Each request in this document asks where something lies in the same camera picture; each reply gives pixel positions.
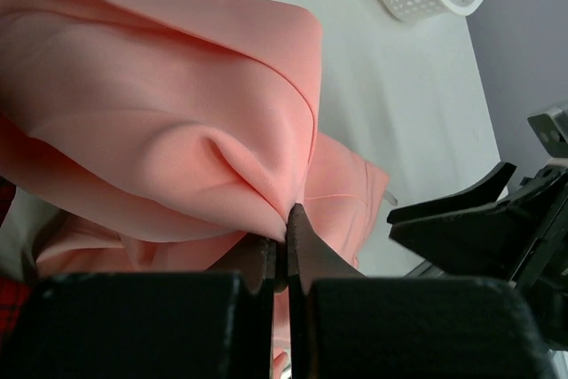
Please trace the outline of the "pink skirt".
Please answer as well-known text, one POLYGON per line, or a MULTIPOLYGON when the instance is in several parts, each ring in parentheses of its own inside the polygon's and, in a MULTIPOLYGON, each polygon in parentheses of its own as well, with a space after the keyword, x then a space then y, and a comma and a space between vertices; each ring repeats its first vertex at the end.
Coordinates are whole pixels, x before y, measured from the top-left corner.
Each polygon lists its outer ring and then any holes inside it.
POLYGON ((1 169, 74 215, 40 273, 201 270, 301 203, 349 264, 388 178, 318 130, 318 21, 265 0, 1 0, 1 169))

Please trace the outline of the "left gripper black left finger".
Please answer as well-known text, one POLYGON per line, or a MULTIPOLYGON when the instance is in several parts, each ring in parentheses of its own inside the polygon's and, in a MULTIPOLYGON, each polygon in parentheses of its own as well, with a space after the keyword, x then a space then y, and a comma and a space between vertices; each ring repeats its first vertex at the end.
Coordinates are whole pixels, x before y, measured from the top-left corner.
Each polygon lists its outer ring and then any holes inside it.
POLYGON ((269 378, 276 252, 248 236, 205 272, 44 280, 4 347, 4 376, 269 378))

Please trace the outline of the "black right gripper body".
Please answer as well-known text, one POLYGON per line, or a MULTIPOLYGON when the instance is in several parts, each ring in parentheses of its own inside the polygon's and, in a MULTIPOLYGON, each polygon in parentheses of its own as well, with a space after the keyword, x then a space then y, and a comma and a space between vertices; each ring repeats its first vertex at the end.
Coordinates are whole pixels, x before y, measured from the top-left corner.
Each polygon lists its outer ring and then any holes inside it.
POLYGON ((539 173, 559 180, 549 188, 553 197, 538 206, 535 231, 515 270, 513 281, 532 308, 547 339, 567 337, 567 107, 549 106, 527 118, 533 132, 550 155, 539 173))

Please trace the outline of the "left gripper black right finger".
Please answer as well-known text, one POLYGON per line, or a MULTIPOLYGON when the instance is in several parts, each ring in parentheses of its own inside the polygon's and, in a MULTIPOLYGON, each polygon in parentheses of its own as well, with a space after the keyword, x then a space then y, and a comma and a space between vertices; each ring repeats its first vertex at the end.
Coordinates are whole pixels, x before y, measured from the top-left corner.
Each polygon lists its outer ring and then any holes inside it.
POLYGON ((295 378, 551 378, 524 299, 485 278, 369 278, 313 230, 286 234, 295 378))

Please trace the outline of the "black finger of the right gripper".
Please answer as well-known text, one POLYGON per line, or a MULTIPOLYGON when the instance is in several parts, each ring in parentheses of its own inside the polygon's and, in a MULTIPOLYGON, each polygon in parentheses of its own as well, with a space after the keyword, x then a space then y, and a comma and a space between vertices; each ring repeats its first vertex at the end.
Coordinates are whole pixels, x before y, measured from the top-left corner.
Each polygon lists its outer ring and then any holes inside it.
POLYGON ((394 209, 389 238, 443 272, 507 279, 533 228, 533 216, 499 196, 516 166, 499 162, 469 188, 394 209))

